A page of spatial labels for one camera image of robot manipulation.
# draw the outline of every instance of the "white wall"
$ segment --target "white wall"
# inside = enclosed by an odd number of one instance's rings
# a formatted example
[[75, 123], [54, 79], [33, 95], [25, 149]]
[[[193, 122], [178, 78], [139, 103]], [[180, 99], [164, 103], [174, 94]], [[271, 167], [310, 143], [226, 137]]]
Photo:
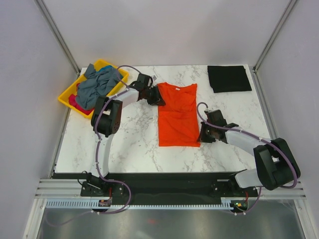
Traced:
[[254, 65], [289, 0], [44, 0], [81, 67]]
[[22, 237], [75, 73], [33, 0], [0, 1], [0, 238]]
[[319, 1], [299, 1], [259, 70], [319, 226]]

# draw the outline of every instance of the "red cloth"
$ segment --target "red cloth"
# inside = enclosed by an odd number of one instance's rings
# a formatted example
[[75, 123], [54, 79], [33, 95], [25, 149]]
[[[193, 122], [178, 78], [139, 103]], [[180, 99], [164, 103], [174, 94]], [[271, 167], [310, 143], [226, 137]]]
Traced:
[[86, 115], [89, 115], [94, 109], [91, 109], [91, 110], [89, 110], [89, 111], [86, 111], [86, 110], [84, 110], [82, 107], [80, 107], [79, 105], [78, 105], [78, 103], [76, 103], [76, 101], [75, 101], [75, 95], [70, 95], [70, 97], [69, 97], [69, 103], [70, 103], [70, 105], [71, 106], [74, 106], [75, 108], [77, 108], [79, 111], [81, 111], [81, 112], [83, 112], [84, 114], [86, 114]]
[[196, 115], [197, 84], [178, 87], [168, 83], [157, 84], [165, 101], [159, 106], [159, 145], [200, 147]]

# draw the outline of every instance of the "gray floor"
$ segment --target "gray floor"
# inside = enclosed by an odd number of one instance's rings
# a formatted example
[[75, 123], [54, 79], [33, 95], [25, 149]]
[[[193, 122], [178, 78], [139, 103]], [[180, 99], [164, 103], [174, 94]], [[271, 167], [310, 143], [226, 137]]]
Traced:
[[[64, 222], [83, 212], [46, 210], [52, 223]], [[259, 201], [245, 216], [214, 210], [127, 210], [114, 215], [87, 214], [58, 228], [43, 223], [43, 229], [44, 239], [305, 238], [292, 201]]]

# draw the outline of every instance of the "orange cloth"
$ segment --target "orange cloth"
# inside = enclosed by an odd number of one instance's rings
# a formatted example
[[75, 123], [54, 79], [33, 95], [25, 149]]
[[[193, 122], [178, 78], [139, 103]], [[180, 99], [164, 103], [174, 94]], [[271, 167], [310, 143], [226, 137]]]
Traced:
[[157, 84], [165, 101], [159, 106], [159, 145], [200, 147], [196, 115], [197, 84], [186, 87]]

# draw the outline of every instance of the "orange shirt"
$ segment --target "orange shirt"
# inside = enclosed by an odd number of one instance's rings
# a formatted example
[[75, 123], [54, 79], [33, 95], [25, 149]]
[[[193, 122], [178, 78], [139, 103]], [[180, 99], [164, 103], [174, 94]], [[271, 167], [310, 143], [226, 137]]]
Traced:
[[165, 101], [159, 109], [159, 145], [200, 147], [196, 115], [197, 84], [186, 87], [157, 84]]

